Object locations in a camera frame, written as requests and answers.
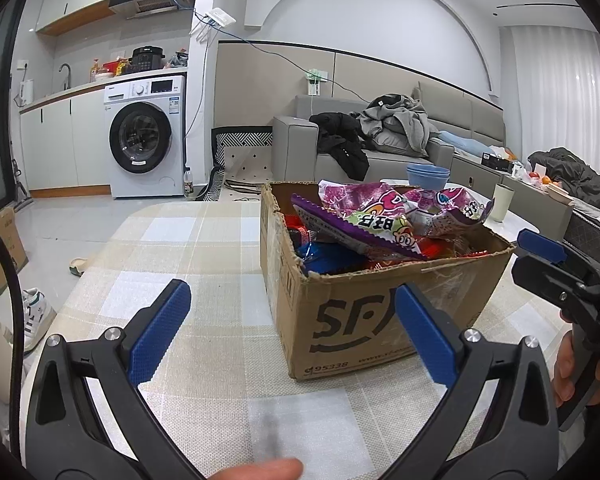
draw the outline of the human hand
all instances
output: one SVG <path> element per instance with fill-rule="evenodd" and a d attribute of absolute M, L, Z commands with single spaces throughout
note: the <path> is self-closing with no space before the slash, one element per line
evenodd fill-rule
<path fill-rule="evenodd" d="M 554 399 L 556 408 L 559 408 L 562 403 L 573 397 L 575 392 L 575 386 L 573 381 L 570 380 L 573 369 L 575 368 L 576 361 L 573 353 L 573 333 L 569 330 L 562 341 L 560 342 L 560 348 L 558 348 L 558 357 L 555 360 L 554 365 L 554 380 L 552 381 L 554 386 Z M 600 382 L 600 361 L 596 366 L 596 379 Z M 600 403 L 600 388 L 591 397 L 588 405 L 593 406 Z"/>
<path fill-rule="evenodd" d="M 282 458 L 222 469 L 209 480 L 298 480 L 303 469 L 297 458 Z"/>

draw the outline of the tablecloth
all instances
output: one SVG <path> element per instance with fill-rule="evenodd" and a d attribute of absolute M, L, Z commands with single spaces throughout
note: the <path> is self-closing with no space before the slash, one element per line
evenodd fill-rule
<path fill-rule="evenodd" d="M 445 389 L 417 356 L 332 378 L 289 378 L 260 272 L 259 214 L 257 202 L 174 202 L 135 213 L 81 277 L 50 333 L 97 338 L 124 326 L 171 278 L 185 280 L 190 313 L 154 378 L 139 389 L 191 462 L 208 476 L 296 456 L 304 479 L 375 479 Z M 554 306 L 513 284 L 510 264 L 475 326 L 502 342 L 532 333 L 551 364 L 568 329 Z M 495 383 L 485 386 L 456 453 L 471 445 Z M 114 445 L 132 456 L 97 381 L 90 388 Z"/>

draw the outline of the white curtain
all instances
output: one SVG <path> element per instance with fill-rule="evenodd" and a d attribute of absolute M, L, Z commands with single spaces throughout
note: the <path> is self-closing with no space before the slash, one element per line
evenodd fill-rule
<path fill-rule="evenodd" d="M 600 51 L 595 35 L 535 25 L 511 30 L 522 160 L 533 152 L 565 147 L 600 173 Z"/>

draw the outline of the metal screw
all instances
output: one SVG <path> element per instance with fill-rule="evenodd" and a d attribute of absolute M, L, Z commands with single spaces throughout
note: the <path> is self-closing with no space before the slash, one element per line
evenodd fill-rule
<path fill-rule="evenodd" d="M 482 334 L 478 332 L 475 328 L 468 328 L 464 331 L 464 338 L 469 343 L 477 343 L 482 339 Z"/>
<path fill-rule="evenodd" d="M 540 342 L 536 336 L 528 335 L 525 337 L 525 345 L 527 345 L 529 348 L 537 348 L 539 344 Z"/>
<path fill-rule="evenodd" d="M 60 336 L 58 334 L 53 334 L 46 338 L 47 346 L 58 346 L 59 344 L 60 344 Z"/>
<path fill-rule="evenodd" d="M 120 338 L 120 334 L 122 334 L 122 330 L 120 330 L 117 326 L 112 328 L 107 328 L 104 332 L 104 339 L 108 341 L 115 341 Z"/>

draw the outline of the gray blanket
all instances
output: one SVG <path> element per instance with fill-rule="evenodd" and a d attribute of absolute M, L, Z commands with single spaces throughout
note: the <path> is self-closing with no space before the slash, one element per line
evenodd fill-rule
<path fill-rule="evenodd" d="M 362 133 L 379 152 L 406 156 L 427 156 L 430 134 L 438 130 L 429 123 L 422 102 L 411 97 L 388 94 L 372 101 L 357 115 Z"/>

